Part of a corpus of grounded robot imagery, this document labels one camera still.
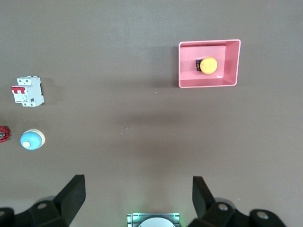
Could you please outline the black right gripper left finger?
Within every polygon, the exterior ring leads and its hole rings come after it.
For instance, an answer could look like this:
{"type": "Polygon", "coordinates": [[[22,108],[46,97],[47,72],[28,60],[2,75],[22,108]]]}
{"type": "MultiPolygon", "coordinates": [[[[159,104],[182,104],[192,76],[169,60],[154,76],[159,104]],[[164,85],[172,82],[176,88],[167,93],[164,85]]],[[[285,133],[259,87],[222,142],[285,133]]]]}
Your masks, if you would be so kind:
{"type": "Polygon", "coordinates": [[[0,227],[70,227],[85,199],[85,176],[75,175],[52,200],[39,201],[19,214],[0,208],[0,227]]]}

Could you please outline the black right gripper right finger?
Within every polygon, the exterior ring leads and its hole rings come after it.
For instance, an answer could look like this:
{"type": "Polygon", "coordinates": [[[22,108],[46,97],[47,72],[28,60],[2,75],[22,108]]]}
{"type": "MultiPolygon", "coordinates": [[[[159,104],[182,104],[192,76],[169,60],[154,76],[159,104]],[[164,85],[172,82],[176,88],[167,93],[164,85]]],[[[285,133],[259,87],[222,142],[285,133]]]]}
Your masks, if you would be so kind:
{"type": "Polygon", "coordinates": [[[216,201],[203,177],[193,177],[192,202],[197,218],[188,227],[286,227],[273,212],[254,209],[244,215],[230,204],[216,201]]]}

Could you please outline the yellow push button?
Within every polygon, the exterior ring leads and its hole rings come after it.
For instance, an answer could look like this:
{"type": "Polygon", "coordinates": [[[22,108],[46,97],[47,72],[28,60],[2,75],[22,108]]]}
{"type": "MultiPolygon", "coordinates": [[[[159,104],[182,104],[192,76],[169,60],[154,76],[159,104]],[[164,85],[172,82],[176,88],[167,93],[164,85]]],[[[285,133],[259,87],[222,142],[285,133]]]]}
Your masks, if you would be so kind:
{"type": "Polygon", "coordinates": [[[196,69],[204,74],[212,74],[217,70],[218,63],[214,57],[205,57],[196,60],[196,69]]]}

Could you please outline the blue call bell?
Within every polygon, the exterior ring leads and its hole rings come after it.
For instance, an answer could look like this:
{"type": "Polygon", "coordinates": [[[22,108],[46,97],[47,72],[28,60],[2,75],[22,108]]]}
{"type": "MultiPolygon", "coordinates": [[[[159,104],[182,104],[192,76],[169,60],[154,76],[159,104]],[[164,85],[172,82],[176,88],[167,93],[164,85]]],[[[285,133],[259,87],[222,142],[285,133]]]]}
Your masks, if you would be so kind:
{"type": "Polygon", "coordinates": [[[45,135],[38,129],[29,129],[20,137],[20,144],[27,150],[36,150],[45,144],[45,135]]]}

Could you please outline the pink plastic bin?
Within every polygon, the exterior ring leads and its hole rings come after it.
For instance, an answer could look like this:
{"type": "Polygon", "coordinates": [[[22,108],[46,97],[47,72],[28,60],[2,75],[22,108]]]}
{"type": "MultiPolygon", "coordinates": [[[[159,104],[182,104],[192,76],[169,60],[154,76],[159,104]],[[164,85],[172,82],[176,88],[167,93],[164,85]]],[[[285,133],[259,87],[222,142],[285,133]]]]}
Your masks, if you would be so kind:
{"type": "Polygon", "coordinates": [[[237,84],[241,40],[184,41],[178,45],[178,85],[180,88],[231,87],[237,84]],[[212,73],[199,63],[216,60],[212,73]]]}

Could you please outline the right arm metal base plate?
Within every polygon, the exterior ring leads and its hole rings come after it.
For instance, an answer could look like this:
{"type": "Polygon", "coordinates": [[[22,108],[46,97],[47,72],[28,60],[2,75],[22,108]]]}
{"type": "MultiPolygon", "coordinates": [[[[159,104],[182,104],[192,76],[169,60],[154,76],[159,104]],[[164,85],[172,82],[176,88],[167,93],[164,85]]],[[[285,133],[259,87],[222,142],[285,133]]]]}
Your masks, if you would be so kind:
{"type": "Polygon", "coordinates": [[[179,213],[127,214],[127,227],[180,227],[179,213]]]}

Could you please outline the white circuit breaker red switch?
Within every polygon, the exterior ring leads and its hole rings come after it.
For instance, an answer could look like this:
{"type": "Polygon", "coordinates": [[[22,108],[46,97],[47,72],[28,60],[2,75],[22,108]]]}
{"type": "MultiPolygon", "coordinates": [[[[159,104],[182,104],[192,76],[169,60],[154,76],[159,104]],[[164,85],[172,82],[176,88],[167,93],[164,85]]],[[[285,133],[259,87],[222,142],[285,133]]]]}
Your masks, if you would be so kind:
{"type": "Polygon", "coordinates": [[[38,107],[45,102],[38,76],[20,77],[17,78],[17,83],[11,87],[15,103],[22,104],[23,107],[38,107]]]}

